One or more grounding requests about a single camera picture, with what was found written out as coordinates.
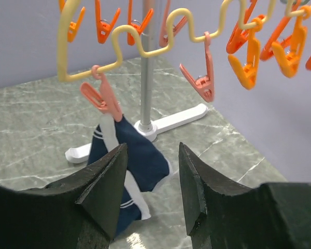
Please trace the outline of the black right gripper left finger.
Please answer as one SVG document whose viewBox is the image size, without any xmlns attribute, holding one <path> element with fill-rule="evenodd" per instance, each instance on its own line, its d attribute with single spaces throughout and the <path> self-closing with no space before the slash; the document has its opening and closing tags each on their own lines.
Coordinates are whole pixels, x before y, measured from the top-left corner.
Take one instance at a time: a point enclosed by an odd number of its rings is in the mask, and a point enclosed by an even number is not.
<svg viewBox="0 0 311 249">
<path fill-rule="evenodd" d="M 0 248 L 108 248 L 116 234 L 127 146 L 43 188 L 0 185 Z"/>
</svg>

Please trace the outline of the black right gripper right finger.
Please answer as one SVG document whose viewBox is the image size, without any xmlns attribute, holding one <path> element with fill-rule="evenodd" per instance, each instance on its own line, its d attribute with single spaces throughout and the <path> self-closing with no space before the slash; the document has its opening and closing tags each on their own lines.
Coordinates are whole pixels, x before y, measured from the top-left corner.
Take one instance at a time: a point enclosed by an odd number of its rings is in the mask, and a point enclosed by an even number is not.
<svg viewBox="0 0 311 249">
<path fill-rule="evenodd" d="M 179 145 L 187 235 L 194 248 L 311 248 L 311 183 L 237 183 Z"/>
</svg>

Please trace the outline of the pink end clothespin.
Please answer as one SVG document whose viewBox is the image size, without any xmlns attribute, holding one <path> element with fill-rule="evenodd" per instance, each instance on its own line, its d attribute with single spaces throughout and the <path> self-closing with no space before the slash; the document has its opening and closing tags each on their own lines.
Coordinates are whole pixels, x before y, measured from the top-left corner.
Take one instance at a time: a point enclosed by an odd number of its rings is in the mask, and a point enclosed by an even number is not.
<svg viewBox="0 0 311 249">
<path fill-rule="evenodd" d="M 80 86 L 80 92 L 102 114 L 110 114 L 116 122 L 120 122 L 123 117 L 121 107 L 105 74 L 97 72 L 99 67 L 94 65 L 91 68 L 93 78 L 101 82 L 99 90 L 85 81 Z"/>
</svg>

